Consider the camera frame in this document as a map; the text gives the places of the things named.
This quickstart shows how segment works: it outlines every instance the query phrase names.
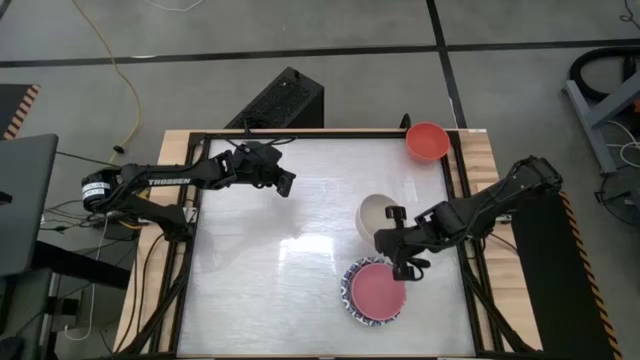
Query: blue patterned bowl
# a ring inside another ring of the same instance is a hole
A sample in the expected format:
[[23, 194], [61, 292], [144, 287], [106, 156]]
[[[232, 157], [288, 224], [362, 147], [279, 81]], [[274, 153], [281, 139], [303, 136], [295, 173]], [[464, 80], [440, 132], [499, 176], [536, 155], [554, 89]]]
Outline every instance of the blue patterned bowl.
[[367, 326], [382, 326], [384, 324], [388, 324], [395, 320], [398, 315], [396, 314], [392, 318], [386, 319], [384, 321], [378, 321], [369, 319], [365, 315], [363, 315], [358, 308], [354, 305], [351, 299], [351, 281], [355, 278], [355, 275], [360, 269], [369, 265], [369, 264], [386, 264], [387, 262], [383, 258], [370, 256], [366, 258], [362, 258], [356, 262], [354, 262], [349, 269], [342, 276], [342, 280], [340, 280], [340, 297], [342, 299], [342, 304], [344, 305], [347, 312], [351, 314], [356, 320], [358, 320], [361, 324]]

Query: white cable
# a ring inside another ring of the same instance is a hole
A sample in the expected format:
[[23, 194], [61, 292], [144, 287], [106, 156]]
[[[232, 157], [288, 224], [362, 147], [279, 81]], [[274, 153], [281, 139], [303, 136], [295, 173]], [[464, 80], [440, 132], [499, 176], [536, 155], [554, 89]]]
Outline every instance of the white cable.
[[622, 129], [627, 135], [629, 135], [629, 138], [631, 139], [631, 142], [626, 143], [624, 145], [620, 145], [620, 144], [607, 144], [608, 147], [619, 147], [620, 148], [620, 159], [622, 159], [622, 161], [625, 162], [625, 164], [629, 165], [629, 166], [633, 166], [635, 168], [640, 168], [640, 164], [636, 164], [632, 161], [629, 161], [625, 156], [624, 156], [624, 150], [626, 148], [628, 148], [631, 145], [635, 145], [636, 149], [640, 150], [640, 143], [636, 140], [636, 138], [633, 136], [633, 134], [631, 133], [631, 131], [629, 131], [629, 129], [627, 129], [624, 125], [620, 124], [617, 121], [613, 121], [613, 120], [609, 120], [608, 123], [613, 124], [618, 126], [620, 129]]
[[[102, 241], [104, 240], [104, 235], [107, 233], [107, 225], [109, 225], [109, 218], [107, 217], [107, 215], [104, 216], [104, 230], [102, 230], [102, 236], [100, 236], [100, 241], [98, 242], [98, 252], [96, 253], [96, 261], [100, 260], [100, 250], [102, 250]], [[91, 285], [91, 311], [89, 312], [89, 330], [87, 331], [86, 334], [84, 334], [84, 336], [79, 337], [79, 338], [74, 338], [72, 336], [69, 336], [69, 334], [67, 334], [67, 331], [69, 330], [69, 325], [65, 325], [64, 327], [64, 336], [66, 336], [67, 339], [69, 340], [73, 340], [73, 341], [82, 341], [82, 340], [86, 340], [89, 335], [91, 335], [91, 328], [93, 327], [93, 310], [95, 309], [95, 300], [96, 300], [96, 284], [92, 284]]]
[[175, 9], [175, 8], [168, 8], [168, 7], [164, 7], [162, 5], [159, 5], [159, 4], [152, 3], [149, 0], [144, 0], [144, 2], [146, 2], [147, 4], [149, 4], [151, 6], [155, 6], [155, 7], [159, 8], [159, 9], [162, 9], [162, 10], [165, 10], [165, 11], [175, 11], [175, 12], [187, 12], [187, 11], [193, 9], [194, 7], [200, 5], [203, 1], [204, 0], [198, 0], [193, 5], [189, 5], [184, 9]]

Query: white bowl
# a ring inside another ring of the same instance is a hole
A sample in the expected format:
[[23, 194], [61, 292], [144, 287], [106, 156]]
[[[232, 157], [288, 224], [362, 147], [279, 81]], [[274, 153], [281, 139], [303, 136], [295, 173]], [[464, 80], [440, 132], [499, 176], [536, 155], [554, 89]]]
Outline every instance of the white bowl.
[[387, 206], [398, 204], [390, 197], [382, 194], [367, 196], [356, 212], [356, 229], [360, 236], [371, 245], [374, 245], [373, 234], [380, 229], [393, 229], [395, 222], [387, 219], [384, 209]]

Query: concrete floor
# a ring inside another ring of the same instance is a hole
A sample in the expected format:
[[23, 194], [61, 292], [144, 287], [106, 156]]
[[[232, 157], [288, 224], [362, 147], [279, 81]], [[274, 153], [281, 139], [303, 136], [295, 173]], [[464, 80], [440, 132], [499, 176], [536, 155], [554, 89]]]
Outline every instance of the concrete floor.
[[[156, 1], [177, 7], [191, 3]], [[205, 0], [189, 13], [164, 12], [142, 0], [79, 3], [116, 56], [436, 43], [421, 0]], [[640, 6], [631, 3], [640, 14]], [[447, 44], [640, 35], [633, 25], [618, 19], [624, 14], [622, 1], [436, 0], [436, 4]], [[639, 359], [640, 233], [595, 202], [593, 192], [600, 185], [597, 162], [568, 99], [560, 93], [571, 62], [588, 50], [460, 51], [449, 57], [466, 122], [471, 128], [489, 130], [499, 170], [504, 173], [514, 161], [535, 154], [547, 157], [565, 177], [565, 191], [572, 199], [623, 354]], [[70, 0], [14, 0], [0, 20], [0, 61], [105, 56]], [[140, 94], [144, 119], [120, 161], [155, 162], [166, 129], [223, 127], [286, 66], [325, 86], [327, 127], [396, 127], [405, 112], [414, 122], [455, 127], [435, 52], [130, 64], [121, 68]], [[602, 90], [612, 89], [619, 81], [619, 62], [602, 62], [585, 73]], [[107, 160], [111, 146], [135, 120], [129, 90], [107, 65], [0, 68], [0, 83], [41, 85], [20, 136], [55, 132], [63, 151]], [[81, 177], [98, 168], [57, 158], [47, 203], [79, 198]], [[636, 173], [625, 176], [638, 179]], [[77, 250], [95, 246], [98, 236], [80, 229], [64, 236], [48, 232], [42, 239]], [[108, 256], [117, 258], [116, 253], [126, 249]], [[117, 317], [122, 299], [122, 292], [99, 292], [98, 306], [108, 305], [100, 311], [100, 326]], [[107, 338], [113, 333], [108, 331]], [[82, 346], [71, 346], [63, 336], [58, 341], [61, 359], [104, 354], [97, 331]]]

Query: bowl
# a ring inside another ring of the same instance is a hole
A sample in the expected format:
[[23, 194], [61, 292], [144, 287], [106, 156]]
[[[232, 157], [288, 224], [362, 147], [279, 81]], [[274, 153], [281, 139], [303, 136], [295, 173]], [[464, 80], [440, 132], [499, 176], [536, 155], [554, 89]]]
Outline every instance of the bowl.
[[372, 320], [395, 318], [404, 305], [405, 296], [404, 282], [393, 279], [389, 264], [369, 264], [360, 269], [351, 282], [353, 304]]
[[[342, 280], [340, 281], [340, 297], [342, 300], [342, 304], [344, 306], [344, 308], [347, 310], [347, 312], [353, 316], [354, 319], [356, 319], [359, 323], [366, 325], [366, 326], [382, 326], [382, 325], [386, 325], [392, 321], [394, 321], [398, 315], [400, 314], [399, 310], [398, 312], [396, 312], [395, 314], [393, 314], [391, 317], [385, 318], [385, 319], [381, 319], [379, 317], [379, 319], [372, 319], [370, 317], [368, 317], [367, 315], [363, 314], [358, 307], [355, 305], [355, 299], [353, 298], [353, 292], [352, 289], [354, 289], [354, 281], [355, 278], [358, 276], [358, 273], [365, 269], [368, 266], [378, 266], [378, 265], [382, 265], [385, 267], [388, 267], [389, 269], [391, 269], [391, 264], [387, 263], [383, 258], [380, 257], [376, 257], [376, 256], [370, 256], [370, 257], [366, 257], [363, 259], [360, 259], [356, 262], [354, 262], [353, 264], [351, 264], [351, 266], [349, 266], [349, 269], [345, 272], [345, 274], [342, 276]], [[370, 279], [369, 275], [367, 275], [366, 273], [364, 274], [363, 277], [361, 277], [362, 279], [367, 280], [367, 278]], [[404, 289], [404, 282], [399, 282], [399, 285], [402, 286], [402, 288]], [[358, 296], [361, 296], [362, 294], [360, 293], [360, 288], [359, 286], [355, 289], [356, 291], [359, 292]], [[404, 291], [402, 292], [402, 296], [403, 296], [403, 304], [404, 304]], [[366, 301], [366, 300], [362, 300], [362, 299], [358, 299], [359, 303], [361, 303], [362, 301]]]
[[393, 229], [395, 222], [387, 219], [384, 209], [398, 204], [390, 197], [382, 194], [367, 196], [356, 212], [356, 229], [360, 237], [374, 245], [373, 234], [380, 229]]
[[438, 160], [449, 151], [449, 135], [440, 126], [419, 123], [407, 131], [407, 152], [417, 162]]

